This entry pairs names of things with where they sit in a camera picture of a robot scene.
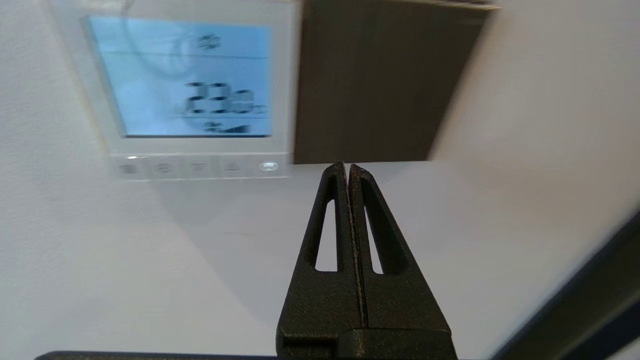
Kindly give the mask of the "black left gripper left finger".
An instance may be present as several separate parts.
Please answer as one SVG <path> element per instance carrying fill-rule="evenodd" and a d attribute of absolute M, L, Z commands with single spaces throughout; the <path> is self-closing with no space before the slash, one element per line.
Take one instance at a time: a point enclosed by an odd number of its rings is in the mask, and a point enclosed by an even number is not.
<path fill-rule="evenodd" d="M 336 271 L 320 271 L 317 259 L 327 205 L 334 204 Z M 328 166 L 320 177 L 276 327 L 276 353 L 290 359 L 336 359 L 339 337 L 364 323 L 354 251 L 345 164 Z"/>

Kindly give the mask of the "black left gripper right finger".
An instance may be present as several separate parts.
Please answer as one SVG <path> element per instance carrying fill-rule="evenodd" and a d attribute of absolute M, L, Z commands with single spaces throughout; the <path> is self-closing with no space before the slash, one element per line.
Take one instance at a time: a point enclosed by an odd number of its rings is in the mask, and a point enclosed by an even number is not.
<path fill-rule="evenodd" d="M 450 326 L 381 189 L 356 164 L 350 166 L 349 196 L 362 324 L 338 336 L 338 357 L 457 359 Z"/>

